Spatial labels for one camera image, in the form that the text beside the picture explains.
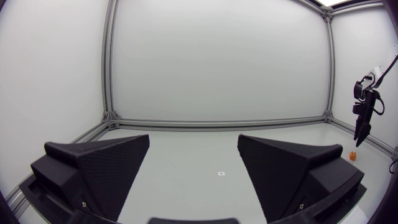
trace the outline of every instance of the vertical aluminum post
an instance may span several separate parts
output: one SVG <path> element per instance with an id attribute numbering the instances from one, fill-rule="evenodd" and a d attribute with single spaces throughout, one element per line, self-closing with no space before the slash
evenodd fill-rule
<path id="1" fill-rule="evenodd" d="M 333 117 L 331 112 L 333 106 L 333 96 L 335 94 L 335 41 L 333 39 L 333 31 L 331 29 L 331 15 L 323 16 L 326 25 L 326 32 L 328 35 L 328 45 L 329 45 L 329 87 L 328 87 L 328 99 L 326 102 L 326 108 L 324 112 L 325 122 L 330 123 L 330 118 Z"/>

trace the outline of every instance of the aluminum frame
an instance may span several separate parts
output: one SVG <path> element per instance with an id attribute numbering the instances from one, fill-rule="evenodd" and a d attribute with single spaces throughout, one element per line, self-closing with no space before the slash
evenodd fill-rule
<path id="1" fill-rule="evenodd" d="M 336 64 L 335 64 L 335 41 L 333 38 L 333 30 L 331 28 L 331 20 L 333 17 L 329 14 L 324 14 L 322 16 L 326 25 L 326 33 L 328 35 L 328 45 L 329 45 L 329 86 L 328 86 L 328 99 L 326 101 L 326 108 L 324 112 L 325 122 L 330 123 L 330 118 L 333 117 L 332 107 L 333 98 L 335 95 L 335 79 L 336 79 Z"/>
<path id="2" fill-rule="evenodd" d="M 109 111 L 114 111 L 112 96 L 112 47 L 114 20 L 117 8 L 118 0 L 109 0 L 104 25 L 101 66 L 104 114 Z"/>

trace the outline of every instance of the black cable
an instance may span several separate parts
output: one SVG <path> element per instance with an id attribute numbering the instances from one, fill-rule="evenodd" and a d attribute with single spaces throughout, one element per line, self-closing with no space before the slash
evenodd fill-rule
<path id="1" fill-rule="evenodd" d="M 376 109 L 373 108 L 373 111 L 376 112 L 378 115 L 383 115 L 384 114 L 384 102 L 381 98 L 378 98 L 378 100 L 380 100 L 381 104 L 383 105 L 383 111 L 382 112 L 378 112 Z"/>
<path id="2" fill-rule="evenodd" d="M 394 165 L 396 162 L 398 161 L 398 159 L 394 160 L 394 162 L 392 162 L 392 164 L 390 165 L 390 174 L 395 174 L 395 172 L 391 171 L 391 167 L 392 165 Z"/>
<path id="3" fill-rule="evenodd" d="M 375 84 L 375 88 L 379 87 L 381 82 L 383 82 L 383 78 L 387 75 L 388 72 L 390 72 L 390 69 L 394 66 L 394 64 L 397 62 L 398 60 L 398 55 L 396 56 L 396 58 L 394 59 L 394 61 L 392 61 L 392 63 L 390 64 L 390 66 L 387 68 L 387 70 L 384 72 L 384 74 L 379 78 L 379 80 L 377 81 L 377 83 Z"/>

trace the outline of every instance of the ceiling light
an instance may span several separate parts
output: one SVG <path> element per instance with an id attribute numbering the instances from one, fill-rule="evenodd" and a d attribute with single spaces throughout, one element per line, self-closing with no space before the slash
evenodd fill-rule
<path id="1" fill-rule="evenodd" d="M 338 4 L 338 3 L 345 2 L 347 0 L 317 0 L 317 1 L 322 3 L 324 6 L 328 7 L 328 6 Z"/>

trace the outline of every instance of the gray floor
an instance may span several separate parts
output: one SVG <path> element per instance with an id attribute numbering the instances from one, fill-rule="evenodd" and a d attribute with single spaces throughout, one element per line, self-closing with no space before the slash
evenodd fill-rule
<path id="1" fill-rule="evenodd" d="M 365 173 L 368 188 L 359 207 L 374 213 L 391 177 L 391 159 L 363 143 L 355 148 L 352 135 L 329 124 L 242 132 L 176 133 L 118 129 L 101 139 L 149 134 L 150 148 L 119 217 L 121 223 L 147 223 L 151 217 L 206 220 L 235 217 L 240 223 L 265 223 L 260 203 L 236 148 L 238 135 L 313 145 L 343 145 L 343 158 Z M 218 176 L 224 171 L 225 176 Z M 29 209 L 21 223 L 38 223 Z"/>

